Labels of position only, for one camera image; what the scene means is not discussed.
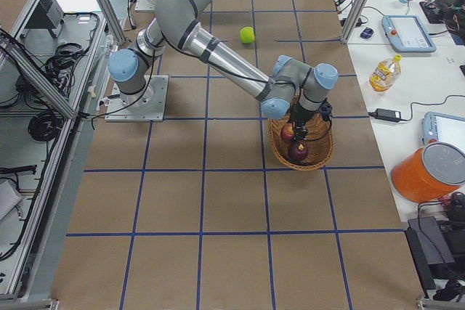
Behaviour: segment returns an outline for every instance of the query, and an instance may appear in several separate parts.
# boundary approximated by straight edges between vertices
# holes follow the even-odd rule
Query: basket
[[[284,143],[280,135],[282,127],[288,122],[288,118],[289,114],[286,114],[284,118],[268,120],[270,144],[275,157],[283,165],[297,171],[313,171],[323,167],[333,154],[333,135],[329,129],[330,123],[324,121],[321,114],[316,114],[312,120],[307,122],[307,129],[309,130],[307,138],[317,139],[322,136],[323,138],[313,142],[305,141],[309,147],[307,157],[298,163],[292,163],[288,157],[289,144]]]

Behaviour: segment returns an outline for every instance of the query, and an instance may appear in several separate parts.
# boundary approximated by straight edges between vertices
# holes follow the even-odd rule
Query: red apple
[[[300,162],[308,155],[308,146],[306,143],[295,141],[288,148],[288,156],[291,161]]]
[[[294,130],[292,123],[287,123],[281,128],[281,139],[284,143],[291,143],[294,140]]]

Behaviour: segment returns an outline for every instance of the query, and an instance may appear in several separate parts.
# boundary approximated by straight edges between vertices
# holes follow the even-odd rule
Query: bottle of yellow liquid
[[[376,92],[389,89],[400,75],[402,56],[396,54],[393,58],[381,61],[370,76],[370,85]]]

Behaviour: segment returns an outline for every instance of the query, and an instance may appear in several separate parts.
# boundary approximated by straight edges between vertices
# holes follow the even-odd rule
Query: orange bucket
[[[415,151],[391,170],[395,189],[415,203],[437,199],[465,184],[465,154],[435,142]]]

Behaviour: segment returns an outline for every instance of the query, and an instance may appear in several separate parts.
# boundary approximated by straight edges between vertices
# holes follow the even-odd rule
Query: blue and white device
[[[465,118],[428,112],[423,119],[423,143],[444,142],[465,152]]]
[[[381,24],[396,52],[436,51],[436,46],[418,16],[387,15],[383,16]]]

